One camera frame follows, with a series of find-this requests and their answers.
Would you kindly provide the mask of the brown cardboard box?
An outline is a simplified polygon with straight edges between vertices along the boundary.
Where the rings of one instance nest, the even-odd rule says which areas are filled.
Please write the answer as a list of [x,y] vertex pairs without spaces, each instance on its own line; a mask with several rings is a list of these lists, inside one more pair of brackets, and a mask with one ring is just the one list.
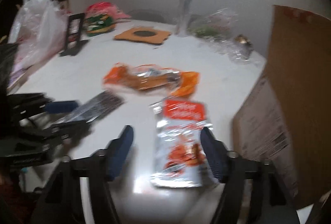
[[330,19],[274,7],[268,58],[232,138],[244,158],[274,163],[297,209],[330,190]]

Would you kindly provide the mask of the gold round ornament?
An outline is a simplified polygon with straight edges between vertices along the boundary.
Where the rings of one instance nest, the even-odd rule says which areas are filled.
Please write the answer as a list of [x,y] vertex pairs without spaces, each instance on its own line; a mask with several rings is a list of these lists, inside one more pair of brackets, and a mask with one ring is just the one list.
[[235,41],[242,44],[242,45],[252,47],[251,41],[246,36],[244,36],[243,34],[239,34],[238,36],[236,36]]

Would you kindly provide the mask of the dark cracker snack pack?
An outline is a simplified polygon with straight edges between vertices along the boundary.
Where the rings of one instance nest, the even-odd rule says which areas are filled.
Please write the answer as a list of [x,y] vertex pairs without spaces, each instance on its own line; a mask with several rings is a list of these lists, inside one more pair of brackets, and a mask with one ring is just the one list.
[[123,98],[111,91],[103,91],[83,105],[75,108],[68,115],[54,122],[54,124],[71,123],[75,121],[92,121],[102,119],[124,103]]

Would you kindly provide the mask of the silver red snack bag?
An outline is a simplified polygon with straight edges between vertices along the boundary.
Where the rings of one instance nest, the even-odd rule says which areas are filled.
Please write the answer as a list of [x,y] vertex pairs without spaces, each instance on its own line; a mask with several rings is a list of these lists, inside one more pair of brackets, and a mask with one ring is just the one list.
[[156,118],[154,173],[160,188],[199,188],[216,184],[200,143],[201,130],[210,130],[203,103],[164,98],[150,106]]

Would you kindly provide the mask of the white plastic bag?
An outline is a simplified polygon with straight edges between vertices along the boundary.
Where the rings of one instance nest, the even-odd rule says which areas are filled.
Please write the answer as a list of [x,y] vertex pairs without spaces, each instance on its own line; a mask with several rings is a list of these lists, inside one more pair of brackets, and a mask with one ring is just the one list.
[[24,0],[8,38],[18,43],[15,64],[36,65],[63,49],[68,15],[57,0]]

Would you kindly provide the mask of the orange clear snack bag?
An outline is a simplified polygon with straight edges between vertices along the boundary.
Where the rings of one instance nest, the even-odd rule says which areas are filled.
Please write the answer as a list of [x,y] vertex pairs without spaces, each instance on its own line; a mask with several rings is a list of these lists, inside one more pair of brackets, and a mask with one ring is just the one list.
[[199,84],[200,73],[164,68],[155,64],[129,66],[115,64],[104,76],[107,89],[131,89],[140,92],[165,89],[168,96],[186,97],[193,94]]

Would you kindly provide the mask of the tall clear glass vase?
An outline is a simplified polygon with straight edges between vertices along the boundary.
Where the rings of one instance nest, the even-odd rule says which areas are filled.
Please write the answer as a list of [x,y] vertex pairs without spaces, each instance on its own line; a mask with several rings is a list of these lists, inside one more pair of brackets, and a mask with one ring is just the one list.
[[176,35],[180,37],[186,36],[188,21],[190,19],[190,6],[192,0],[180,0],[178,6],[178,16],[176,24]]

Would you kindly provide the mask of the crumpled clear plastic wrap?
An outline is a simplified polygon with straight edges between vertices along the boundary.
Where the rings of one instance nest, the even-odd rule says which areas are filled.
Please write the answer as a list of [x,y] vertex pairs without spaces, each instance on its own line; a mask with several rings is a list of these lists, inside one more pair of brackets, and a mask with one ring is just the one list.
[[233,39],[224,39],[221,36],[206,37],[203,44],[206,44],[213,52],[226,55],[230,61],[236,64],[253,64],[258,66],[261,60],[253,55],[254,46],[242,45]]

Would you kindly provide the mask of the clear bag with greens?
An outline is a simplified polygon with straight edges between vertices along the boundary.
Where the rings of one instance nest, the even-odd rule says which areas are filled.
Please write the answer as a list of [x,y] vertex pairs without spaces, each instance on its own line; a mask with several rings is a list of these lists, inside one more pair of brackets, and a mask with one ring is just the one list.
[[223,41],[232,36],[237,20],[236,12],[223,8],[190,22],[187,30],[199,39]]

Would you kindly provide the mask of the green red snack bag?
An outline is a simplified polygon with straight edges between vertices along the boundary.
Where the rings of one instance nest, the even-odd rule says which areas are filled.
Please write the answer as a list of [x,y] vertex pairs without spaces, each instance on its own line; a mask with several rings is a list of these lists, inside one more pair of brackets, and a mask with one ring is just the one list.
[[117,21],[130,19],[124,11],[110,2],[98,2],[90,5],[85,11],[84,29],[89,37],[111,32]]

